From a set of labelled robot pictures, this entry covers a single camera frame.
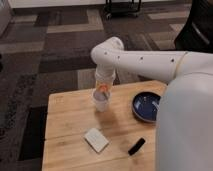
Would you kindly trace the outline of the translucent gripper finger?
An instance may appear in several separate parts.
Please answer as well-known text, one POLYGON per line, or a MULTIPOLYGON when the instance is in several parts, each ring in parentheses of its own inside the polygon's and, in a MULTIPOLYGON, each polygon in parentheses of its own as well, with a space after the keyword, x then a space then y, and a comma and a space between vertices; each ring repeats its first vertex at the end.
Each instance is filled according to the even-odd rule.
POLYGON ((96 90, 99 90, 99 89, 100 89, 100 82, 99 82, 99 81, 96 81, 96 82, 95 82, 95 89, 96 89, 96 90))
POLYGON ((106 90, 103 90, 102 94, 104 95, 105 99, 109 99, 109 92, 106 90))

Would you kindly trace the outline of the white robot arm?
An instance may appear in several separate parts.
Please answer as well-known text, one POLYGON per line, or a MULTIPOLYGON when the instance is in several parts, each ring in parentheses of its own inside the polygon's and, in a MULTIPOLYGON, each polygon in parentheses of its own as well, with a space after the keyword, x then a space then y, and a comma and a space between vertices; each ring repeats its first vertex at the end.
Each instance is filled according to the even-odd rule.
POLYGON ((155 128, 155 171, 213 171, 213 53, 126 50, 116 36, 95 45, 96 79, 117 69, 165 86, 155 128))

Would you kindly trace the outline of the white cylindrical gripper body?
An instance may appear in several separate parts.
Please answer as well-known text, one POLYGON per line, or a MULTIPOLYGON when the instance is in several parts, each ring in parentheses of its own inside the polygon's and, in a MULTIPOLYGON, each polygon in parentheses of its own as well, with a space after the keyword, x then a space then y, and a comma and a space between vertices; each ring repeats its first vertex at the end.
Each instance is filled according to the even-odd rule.
POLYGON ((114 68, 108 68, 98 65, 95 70, 95 80, 97 84, 112 85, 116 78, 114 68))

